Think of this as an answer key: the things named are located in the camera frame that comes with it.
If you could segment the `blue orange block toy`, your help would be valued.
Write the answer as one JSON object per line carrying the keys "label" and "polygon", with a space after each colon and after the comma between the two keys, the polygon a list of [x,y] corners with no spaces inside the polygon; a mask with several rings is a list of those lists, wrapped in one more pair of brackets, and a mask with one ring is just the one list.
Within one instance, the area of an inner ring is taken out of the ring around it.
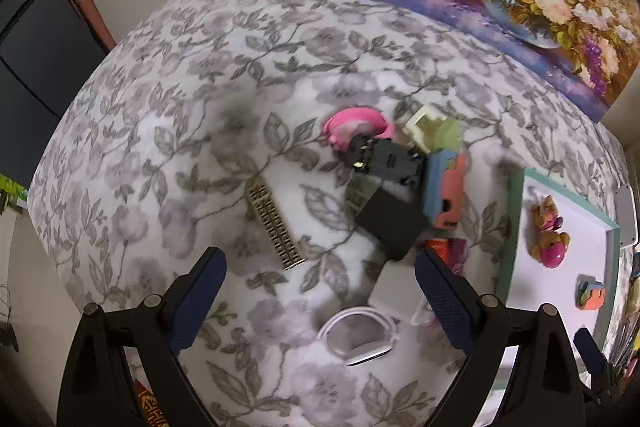
{"label": "blue orange block toy", "polygon": [[606,298],[605,285],[593,277],[583,277],[577,286],[576,307],[582,311],[594,311],[603,307]]}

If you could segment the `pink dog toy figure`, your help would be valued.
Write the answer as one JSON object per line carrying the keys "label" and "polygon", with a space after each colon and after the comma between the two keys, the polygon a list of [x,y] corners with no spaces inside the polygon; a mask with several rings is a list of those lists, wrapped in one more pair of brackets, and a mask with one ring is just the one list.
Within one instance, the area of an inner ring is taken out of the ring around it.
{"label": "pink dog toy figure", "polygon": [[564,220],[553,197],[536,202],[530,212],[536,231],[530,254],[548,269],[559,268],[570,247],[570,234],[562,231]]}

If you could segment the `purple lighter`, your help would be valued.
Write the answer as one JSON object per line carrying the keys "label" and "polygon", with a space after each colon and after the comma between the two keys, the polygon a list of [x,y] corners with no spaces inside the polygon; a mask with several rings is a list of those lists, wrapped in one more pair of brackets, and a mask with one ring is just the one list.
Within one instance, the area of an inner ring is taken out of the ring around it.
{"label": "purple lighter", "polygon": [[459,237],[449,237],[448,243],[448,260],[447,265],[454,274],[463,274],[463,268],[468,257],[468,248],[466,248],[466,240]]}

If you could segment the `red white glue bottle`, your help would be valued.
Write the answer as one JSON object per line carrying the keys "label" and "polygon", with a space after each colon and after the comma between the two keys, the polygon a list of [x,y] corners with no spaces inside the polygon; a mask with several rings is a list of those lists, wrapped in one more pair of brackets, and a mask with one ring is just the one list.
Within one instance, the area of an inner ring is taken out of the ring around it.
{"label": "red white glue bottle", "polygon": [[442,262],[444,262],[445,265],[449,265],[450,247],[448,239],[431,237],[430,239],[425,239],[422,243],[422,247],[430,248],[440,259],[442,259]]}

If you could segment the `white power adapter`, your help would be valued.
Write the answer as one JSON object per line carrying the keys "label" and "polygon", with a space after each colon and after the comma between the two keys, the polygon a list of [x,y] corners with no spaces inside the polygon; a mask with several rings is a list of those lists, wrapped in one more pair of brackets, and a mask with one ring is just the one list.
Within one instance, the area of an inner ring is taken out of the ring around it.
{"label": "white power adapter", "polygon": [[395,319],[412,325],[423,323],[423,306],[426,299],[412,265],[387,261],[378,274],[368,303],[370,307]]}

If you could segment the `black power adapter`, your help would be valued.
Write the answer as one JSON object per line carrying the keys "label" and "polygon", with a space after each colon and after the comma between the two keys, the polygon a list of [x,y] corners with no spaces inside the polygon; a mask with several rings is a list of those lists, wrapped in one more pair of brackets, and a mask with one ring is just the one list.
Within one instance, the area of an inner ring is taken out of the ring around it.
{"label": "black power adapter", "polygon": [[348,182],[345,205],[355,225],[381,244],[388,260],[404,259],[427,229],[427,219],[417,205],[366,176],[354,176]]}

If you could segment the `blue pink block toy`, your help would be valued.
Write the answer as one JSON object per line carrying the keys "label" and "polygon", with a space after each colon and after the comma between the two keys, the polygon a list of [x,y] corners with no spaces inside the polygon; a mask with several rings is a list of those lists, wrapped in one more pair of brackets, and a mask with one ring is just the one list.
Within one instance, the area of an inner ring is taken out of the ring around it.
{"label": "blue pink block toy", "polygon": [[427,155],[423,213],[434,229],[455,230],[462,216],[468,156],[461,148],[460,126],[454,118],[438,126],[433,145]]}

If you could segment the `gold black patterned lighter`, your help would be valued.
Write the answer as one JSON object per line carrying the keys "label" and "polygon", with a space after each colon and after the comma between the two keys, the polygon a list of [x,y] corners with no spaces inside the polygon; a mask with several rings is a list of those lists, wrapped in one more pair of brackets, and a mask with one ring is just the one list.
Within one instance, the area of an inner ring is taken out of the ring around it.
{"label": "gold black patterned lighter", "polygon": [[271,188],[262,176],[247,181],[245,198],[265,231],[282,268],[291,270],[306,261],[273,198]]}

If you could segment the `black toy car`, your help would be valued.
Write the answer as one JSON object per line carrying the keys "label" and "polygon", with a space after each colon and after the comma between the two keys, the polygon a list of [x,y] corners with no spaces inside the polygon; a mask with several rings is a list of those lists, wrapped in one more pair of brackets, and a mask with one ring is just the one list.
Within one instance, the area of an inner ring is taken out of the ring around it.
{"label": "black toy car", "polygon": [[357,134],[349,142],[345,161],[356,173],[417,188],[423,179],[426,156],[391,139]]}

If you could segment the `cream plastic clip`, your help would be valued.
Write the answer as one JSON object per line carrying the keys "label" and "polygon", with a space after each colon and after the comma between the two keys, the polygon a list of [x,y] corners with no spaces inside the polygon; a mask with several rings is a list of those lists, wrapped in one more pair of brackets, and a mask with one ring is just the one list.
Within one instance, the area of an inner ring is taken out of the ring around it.
{"label": "cream plastic clip", "polygon": [[412,145],[428,154],[445,148],[442,126],[445,118],[424,105],[404,124],[402,131]]}

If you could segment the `pink smart watch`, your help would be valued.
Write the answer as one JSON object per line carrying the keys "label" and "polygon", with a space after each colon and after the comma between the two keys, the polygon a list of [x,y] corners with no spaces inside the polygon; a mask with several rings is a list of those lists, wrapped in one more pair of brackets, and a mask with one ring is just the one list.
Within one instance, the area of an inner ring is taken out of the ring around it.
{"label": "pink smart watch", "polygon": [[322,127],[334,150],[344,152],[357,134],[378,139],[393,139],[395,124],[377,109],[366,106],[347,107],[331,116]]}

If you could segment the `teal white box tray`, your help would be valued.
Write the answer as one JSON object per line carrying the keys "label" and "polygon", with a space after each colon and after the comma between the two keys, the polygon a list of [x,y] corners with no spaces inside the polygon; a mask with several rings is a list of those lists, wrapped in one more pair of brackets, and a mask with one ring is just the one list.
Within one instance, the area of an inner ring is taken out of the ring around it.
{"label": "teal white box tray", "polygon": [[[537,236],[530,207],[548,195],[564,219],[563,230],[570,234],[567,254],[554,269],[530,255]],[[620,227],[587,199],[530,168],[511,176],[508,218],[510,234],[501,256],[497,297],[509,308],[530,311],[551,303],[568,337],[585,327],[603,348],[617,289]],[[604,303],[597,310],[577,306],[578,291],[587,282],[605,287]]]}

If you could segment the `white rectangular device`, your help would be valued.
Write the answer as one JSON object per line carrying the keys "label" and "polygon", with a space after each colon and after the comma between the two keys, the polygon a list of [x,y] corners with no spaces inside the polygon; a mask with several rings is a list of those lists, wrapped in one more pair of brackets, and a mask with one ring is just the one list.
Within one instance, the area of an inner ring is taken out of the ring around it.
{"label": "white rectangular device", "polygon": [[620,228],[620,247],[632,247],[639,240],[639,225],[634,191],[629,184],[616,188],[614,204],[616,222]]}

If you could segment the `floral grey white blanket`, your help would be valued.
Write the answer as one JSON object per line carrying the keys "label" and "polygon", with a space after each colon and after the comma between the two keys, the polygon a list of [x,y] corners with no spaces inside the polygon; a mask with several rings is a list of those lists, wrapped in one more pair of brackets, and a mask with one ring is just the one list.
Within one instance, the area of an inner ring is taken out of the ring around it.
{"label": "floral grey white blanket", "polygon": [[[382,249],[344,203],[322,134],[340,109],[462,124],[463,272],[494,288],[512,173],[533,168],[606,213],[628,167],[614,136],[488,44],[369,0],[168,0],[66,110],[28,191],[32,222],[76,306],[137,306],[206,248],[226,283],[180,363],[223,426],[417,426],[463,355],[436,325],[402,325],[389,355],[348,367],[317,333],[365,303]],[[282,268],[245,198],[271,188],[299,252]]]}

